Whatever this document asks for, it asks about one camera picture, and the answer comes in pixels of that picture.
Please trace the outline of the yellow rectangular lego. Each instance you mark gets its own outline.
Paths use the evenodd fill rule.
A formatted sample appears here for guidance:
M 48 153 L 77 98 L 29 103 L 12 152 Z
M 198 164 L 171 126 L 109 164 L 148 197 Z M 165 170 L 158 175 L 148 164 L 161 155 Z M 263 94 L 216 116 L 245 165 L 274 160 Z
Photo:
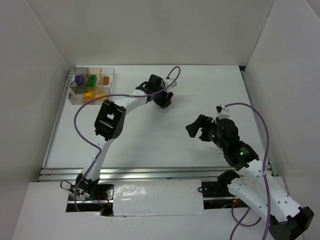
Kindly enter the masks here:
M 96 94 L 95 96 L 96 98 L 102 97 L 102 98 L 107 98 L 108 95 L 107 94 Z

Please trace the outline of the green sloped lego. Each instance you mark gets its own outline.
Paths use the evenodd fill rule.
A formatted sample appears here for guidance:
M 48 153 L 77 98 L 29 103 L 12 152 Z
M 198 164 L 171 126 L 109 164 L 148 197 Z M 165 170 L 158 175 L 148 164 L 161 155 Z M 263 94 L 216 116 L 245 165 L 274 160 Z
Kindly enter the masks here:
M 89 82 L 95 82 L 97 80 L 97 76 L 96 75 L 91 75 L 89 78 Z

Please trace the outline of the yellow orange rounded lego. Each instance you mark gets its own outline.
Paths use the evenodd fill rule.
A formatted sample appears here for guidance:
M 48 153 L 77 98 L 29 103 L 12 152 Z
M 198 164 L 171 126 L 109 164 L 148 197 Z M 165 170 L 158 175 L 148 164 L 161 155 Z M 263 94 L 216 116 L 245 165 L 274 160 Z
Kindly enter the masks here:
M 84 92 L 82 94 L 82 101 L 85 103 L 85 102 L 88 102 L 90 100 L 93 100 L 95 97 L 95 94 L 93 92 Z

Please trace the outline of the purple flower lego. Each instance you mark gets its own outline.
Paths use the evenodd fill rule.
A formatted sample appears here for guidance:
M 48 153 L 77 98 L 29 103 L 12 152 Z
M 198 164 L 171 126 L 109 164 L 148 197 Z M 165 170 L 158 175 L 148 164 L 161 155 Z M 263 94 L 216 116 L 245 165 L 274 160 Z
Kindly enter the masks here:
M 84 77 L 83 77 L 83 75 L 77 74 L 77 75 L 75 76 L 75 83 L 76 83 L 77 85 L 82 85 L 82 84 L 84 83 Z

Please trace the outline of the green square lego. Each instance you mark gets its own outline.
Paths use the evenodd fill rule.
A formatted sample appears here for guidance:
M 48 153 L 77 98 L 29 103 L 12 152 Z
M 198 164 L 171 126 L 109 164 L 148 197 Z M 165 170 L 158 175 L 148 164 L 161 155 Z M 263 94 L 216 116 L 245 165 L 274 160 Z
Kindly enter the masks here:
M 96 87 L 96 81 L 95 82 L 88 82 L 87 87 L 88 88 L 95 88 Z

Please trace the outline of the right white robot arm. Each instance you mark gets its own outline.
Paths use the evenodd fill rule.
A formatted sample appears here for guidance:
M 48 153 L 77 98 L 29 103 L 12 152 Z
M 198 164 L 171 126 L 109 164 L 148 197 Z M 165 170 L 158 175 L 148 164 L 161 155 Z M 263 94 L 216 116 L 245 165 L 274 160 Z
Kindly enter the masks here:
M 201 141 L 212 142 L 222 150 L 233 169 L 218 176 L 221 190 L 254 210 L 269 224 L 268 231 L 275 240 L 295 240 L 309 228 L 313 211 L 294 201 L 268 171 L 263 171 L 263 162 L 240 139 L 231 119 L 201 114 L 185 128 L 191 138 L 201 131 Z

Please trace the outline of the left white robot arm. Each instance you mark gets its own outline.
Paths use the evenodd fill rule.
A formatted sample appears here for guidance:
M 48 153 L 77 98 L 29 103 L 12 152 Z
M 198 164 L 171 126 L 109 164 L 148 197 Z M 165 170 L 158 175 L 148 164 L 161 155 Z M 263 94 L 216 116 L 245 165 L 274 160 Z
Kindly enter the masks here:
M 156 103 L 162 109 L 168 107 L 174 95 L 171 89 L 176 85 L 176 79 L 162 79 L 152 74 L 148 81 L 137 86 L 131 94 L 124 94 L 115 101 L 104 100 L 94 122 L 96 138 L 91 144 L 93 150 L 76 178 L 75 189 L 78 195 L 91 198 L 97 191 L 102 164 L 111 144 L 123 131 L 126 115 L 149 102 Z

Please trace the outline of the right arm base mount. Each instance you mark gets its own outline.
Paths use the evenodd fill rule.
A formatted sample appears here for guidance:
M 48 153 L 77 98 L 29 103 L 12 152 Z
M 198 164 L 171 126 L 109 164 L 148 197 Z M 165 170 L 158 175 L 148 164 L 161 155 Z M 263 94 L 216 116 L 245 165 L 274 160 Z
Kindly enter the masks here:
M 204 209 L 230 209 L 240 202 L 241 200 L 228 190 L 228 184 L 237 178 L 240 176 L 235 171 L 227 170 L 220 174 L 216 181 L 202 182 L 197 191 L 202 194 Z

